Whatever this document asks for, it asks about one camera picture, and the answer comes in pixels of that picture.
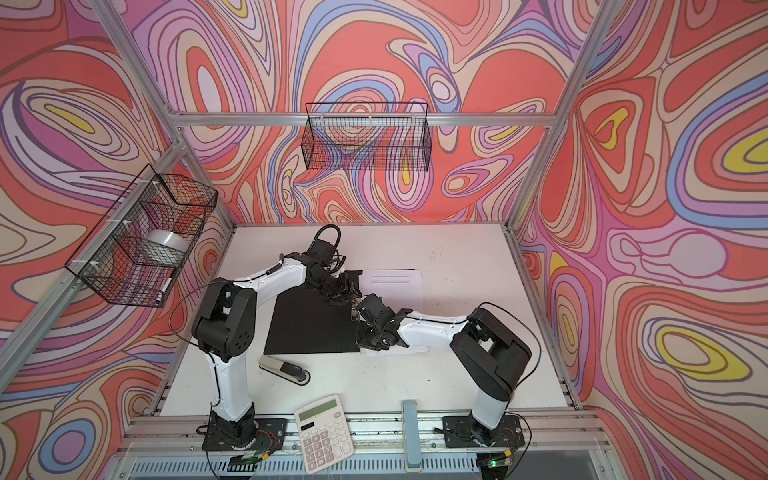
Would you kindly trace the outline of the printed paper sheets stack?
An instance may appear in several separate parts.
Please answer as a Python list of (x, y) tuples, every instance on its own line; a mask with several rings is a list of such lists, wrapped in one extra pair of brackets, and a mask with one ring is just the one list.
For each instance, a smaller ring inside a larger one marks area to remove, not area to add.
[(360, 276), (363, 294), (374, 293), (395, 313), (403, 308), (422, 311), (422, 276), (418, 269), (369, 269)]

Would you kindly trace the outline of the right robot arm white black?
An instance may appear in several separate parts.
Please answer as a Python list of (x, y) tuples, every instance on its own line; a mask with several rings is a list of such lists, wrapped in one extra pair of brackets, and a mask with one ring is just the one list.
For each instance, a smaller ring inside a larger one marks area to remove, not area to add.
[(394, 311), (369, 294), (356, 302), (356, 343), (371, 351), (427, 348), (452, 352), (478, 387), (470, 425), (496, 431), (533, 357), (530, 347), (483, 304), (458, 317)]

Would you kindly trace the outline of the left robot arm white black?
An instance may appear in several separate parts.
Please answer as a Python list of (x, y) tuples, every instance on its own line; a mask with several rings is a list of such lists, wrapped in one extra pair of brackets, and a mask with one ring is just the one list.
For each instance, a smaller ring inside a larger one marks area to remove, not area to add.
[(274, 266), (244, 278), (219, 277), (207, 286), (191, 335), (208, 356), (217, 387), (212, 412), (227, 426), (238, 426), (254, 412), (245, 352), (255, 338), (258, 307), (300, 286), (327, 302), (345, 304), (360, 296), (357, 277), (342, 270), (346, 257), (339, 253), (340, 240), (341, 229), (327, 224), (307, 250), (282, 254)]

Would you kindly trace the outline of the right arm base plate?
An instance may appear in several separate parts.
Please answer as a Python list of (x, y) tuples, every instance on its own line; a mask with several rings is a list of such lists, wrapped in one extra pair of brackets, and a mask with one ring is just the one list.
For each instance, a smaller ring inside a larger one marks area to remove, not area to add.
[(439, 428), (448, 448), (501, 448), (516, 451), (526, 445), (520, 418), (504, 415), (497, 427), (488, 428), (471, 415), (444, 416)]

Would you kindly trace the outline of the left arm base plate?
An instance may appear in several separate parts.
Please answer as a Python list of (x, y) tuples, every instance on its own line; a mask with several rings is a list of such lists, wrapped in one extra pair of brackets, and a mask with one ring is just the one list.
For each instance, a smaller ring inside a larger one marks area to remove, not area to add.
[(287, 426), (282, 418), (246, 418), (239, 422), (212, 418), (205, 429), (202, 450), (273, 453), (282, 449)]

